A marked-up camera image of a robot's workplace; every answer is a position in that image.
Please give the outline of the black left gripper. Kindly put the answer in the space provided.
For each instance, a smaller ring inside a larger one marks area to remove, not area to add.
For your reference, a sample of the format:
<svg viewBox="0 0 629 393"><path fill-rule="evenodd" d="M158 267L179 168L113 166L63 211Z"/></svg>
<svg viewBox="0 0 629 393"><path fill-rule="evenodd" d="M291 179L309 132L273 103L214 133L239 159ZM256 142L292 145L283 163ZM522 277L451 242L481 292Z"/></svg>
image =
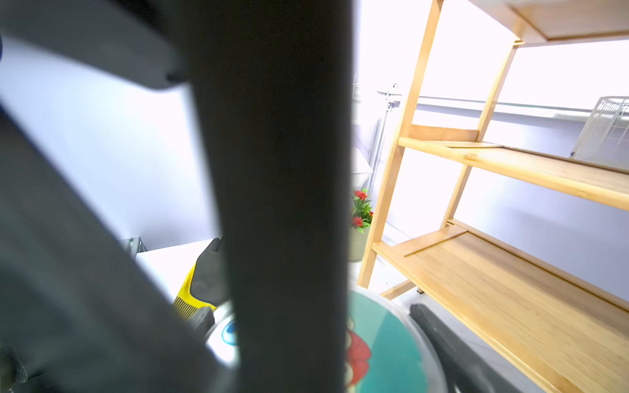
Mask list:
<svg viewBox="0 0 629 393"><path fill-rule="evenodd" d="M147 88L185 82L164 1L4 1L1 32ZM1 110L1 388L231 392L206 346Z"/></svg>

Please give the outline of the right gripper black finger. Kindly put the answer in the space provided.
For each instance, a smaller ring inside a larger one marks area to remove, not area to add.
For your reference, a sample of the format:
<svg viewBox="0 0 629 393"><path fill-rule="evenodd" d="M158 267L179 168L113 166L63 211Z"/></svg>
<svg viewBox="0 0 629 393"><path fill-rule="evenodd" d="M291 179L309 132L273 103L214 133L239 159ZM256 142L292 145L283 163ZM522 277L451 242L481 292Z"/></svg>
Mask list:
<svg viewBox="0 0 629 393"><path fill-rule="evenodd" d="M442 364L449 392L520 392L426 305L412 305L410 317L432 343Z"/></svg>

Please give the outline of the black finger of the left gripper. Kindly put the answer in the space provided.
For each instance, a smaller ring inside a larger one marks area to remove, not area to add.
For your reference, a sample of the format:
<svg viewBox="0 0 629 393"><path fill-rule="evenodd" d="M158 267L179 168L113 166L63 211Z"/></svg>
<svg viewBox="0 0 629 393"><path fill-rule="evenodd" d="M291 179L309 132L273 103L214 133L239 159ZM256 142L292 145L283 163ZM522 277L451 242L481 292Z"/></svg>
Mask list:
<svg viewBox="0 0 629 393"><path fill-rule="evenodd" d="M342 392L349 1L169 1L223 231L239 392Z"/></svg>

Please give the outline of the seed jar with red base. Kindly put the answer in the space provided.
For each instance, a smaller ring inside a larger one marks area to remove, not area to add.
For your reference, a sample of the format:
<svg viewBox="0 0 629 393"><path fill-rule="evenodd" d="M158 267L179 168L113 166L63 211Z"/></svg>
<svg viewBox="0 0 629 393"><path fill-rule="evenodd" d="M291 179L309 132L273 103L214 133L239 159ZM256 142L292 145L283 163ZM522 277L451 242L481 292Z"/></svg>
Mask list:
<svg viewBox="0 0 629 393"><path fill-rule="evenodd" d="M356 286L347 292L345 392L447 392L433 345L390 301Z"/></svg>

